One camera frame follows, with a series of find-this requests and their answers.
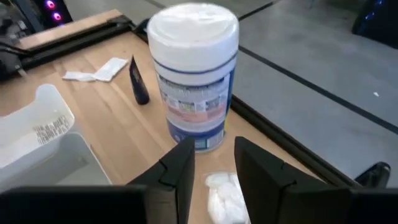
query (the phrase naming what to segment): wooden desk surface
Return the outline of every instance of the wooden desk surface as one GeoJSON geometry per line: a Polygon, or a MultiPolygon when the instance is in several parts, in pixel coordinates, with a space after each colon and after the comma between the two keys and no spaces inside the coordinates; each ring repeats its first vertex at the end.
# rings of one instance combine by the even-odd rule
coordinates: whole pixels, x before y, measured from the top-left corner
{"type": "MultiPolygon", "coordinates": [[[[22,45],[28,48],[41,44],[118,15],[120,13],[116,10],[105,12],[28,37],[22,40],[22,45]]],[[[30,70],[28,75],[27,81],[17,78],[0,86],[0,116],[29,104],[39,85],[55,85],[75,115],[85,139],[115,184],[126,184],[134,179],[176,145],[165,122],[149,48],[132,33],[37,67],[30,70]],[[111,57],[130,59],[131,55],[136,59],[150,94],[151,101],[145,106],[139,106],[134,99],[128,65],[110,83],[70,82],[61,78],[67,70],[94,73],[111,57]]],[[[204,181],[206,175],[212,172],[235,171],[235,136],[244,136],[289,164],[314,175],[234,111],[230,111],[226,139],[222,146],[213,152],[196,155],[190,223],[211,223],[207,213],[208,189],[204,181]]]]}

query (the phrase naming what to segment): black metal bracket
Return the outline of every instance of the black metal bracket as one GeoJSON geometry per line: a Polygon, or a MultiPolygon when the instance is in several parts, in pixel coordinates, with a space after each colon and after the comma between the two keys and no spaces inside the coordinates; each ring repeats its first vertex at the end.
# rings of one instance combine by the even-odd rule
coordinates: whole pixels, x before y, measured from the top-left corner
{"type": "Polygon", "coordinates": [[[384,189],[390,178],[391,166],[385,162],[378,162],[355,178],[355,181],[366,188],[384,189]]]}
{"type": "MultiPolygon", "coordinates": [[[[20,57],[22,68],[29,70],[38,67],[126,32],[133,32],[148,43],[145,31],[148,21],[146,19],[136,26],[128,17],[119,16],[104,24],[33,47],[29,49],[32,56],[20,57]]],[[[357,182],[345,176],[234,95],[231,108],[323,180],[339,187],[360,187],[357,182]]]]}

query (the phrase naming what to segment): black object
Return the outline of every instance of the black object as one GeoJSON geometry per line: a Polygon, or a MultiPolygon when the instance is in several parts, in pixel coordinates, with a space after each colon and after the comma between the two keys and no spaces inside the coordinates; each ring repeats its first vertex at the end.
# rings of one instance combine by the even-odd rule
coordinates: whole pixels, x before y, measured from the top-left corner
{"type": "Polygon", "coordinates": [[[235,163],[251,223],[397,223],[398,189],[335,187],[235,139],[235,163]]]}
{"type": "Polygon", "coordinates": [[[1,21],[1,26],[0,26],[0,35],[6,35],[8,28],[12,26],[13,21],[12,19],[9,18],[3,18],[1,21]]]}
{"type": "Polygon", "coordinates": [[[378,162],[363,172],[355,181],[368,188],[386,188],[391,167],[385,162],[378,162]]]}
{"type": "Polygon", "coordinates": [[[398,1],[367,0],[352,32],[398,48],[398,1]]]}
{"type": "MultiPolygon", "coordinates": [[[[145,20],[135,26],[126,16],[115,17],[104,24],[33,47],[29,49],[31,56],[20,56],[19,59],[23,69],[29,70],[125,32],[133,32],[148,43],[145,32],[147,22],[148,20],[145,20]]],[[[7,71],[7,74],[16,71],[17,69],[7,71]]],[[[359,186],[357,182],[345,176],[234,95],[231,108],[323,180],[337,186],[359,186]]]]}
{"type": "Polygon", "coordinates": [[[10,78],[10,74],[21,69],[19,56],[25,56],[28,52],[12,46],[12,40],[0,37],[0,81],[10,78]]]}
{"type": "Polygon", "coordinates": [[[40,32],[72,22],[63,0],[13,0],[28,21],[32,32],[40,32]]]}
{"type": "Polygon", "coordinates": [[[130,63],[130,79],[134,97],[136,98],[137,103],[139,105],[147,104],[149,102],[148,90],[138,70],[134,56],[132,56],[130,63]]]}
{"type": "Polygon", "coordinates": [[[187,223],[194,172],[194,141],[185,139],[126,186],[8,190],[0,195],[0,223],[187,223]]]}

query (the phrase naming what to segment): white plastic lid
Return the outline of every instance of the white plastic lid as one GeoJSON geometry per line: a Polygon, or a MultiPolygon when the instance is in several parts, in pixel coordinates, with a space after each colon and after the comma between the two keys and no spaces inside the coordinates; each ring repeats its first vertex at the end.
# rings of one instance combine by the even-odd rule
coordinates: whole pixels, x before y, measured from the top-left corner
{"type": "Polygon", "coordinates": [[[238,50],[238,19],[214,4],[186,3],[164,9],[150,19],[147,31],[152,56],[176,70],[212,69],[238,50]]]}

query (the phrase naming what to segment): plastic storage container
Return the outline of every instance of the plastic storage container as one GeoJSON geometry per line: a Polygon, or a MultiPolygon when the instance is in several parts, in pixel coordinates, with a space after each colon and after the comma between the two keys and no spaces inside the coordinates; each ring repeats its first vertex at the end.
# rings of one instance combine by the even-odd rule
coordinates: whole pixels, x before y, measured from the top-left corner
{"type": "Polygon", "coordinates": [[[63,135],[53,149],[48,154],[48,148],[41,147],[0,169],[0,192],[19,186],[111,184],[79,133],[63,135]]]}
{"type": "Polygon", "coordinates": [[[68,105],[50,84],[38,87],[32,103],[1,117],[0,127],[0,185],[53,155],[61,136],[80,130],[68,105]]]}
{"type": "Polygon", "coordinates": [[[231,103],[239,23],[228,9],[187,3],[154,15],[147,26],[172,137],[190,136],[196,152],[217,148],[231,103]]]}

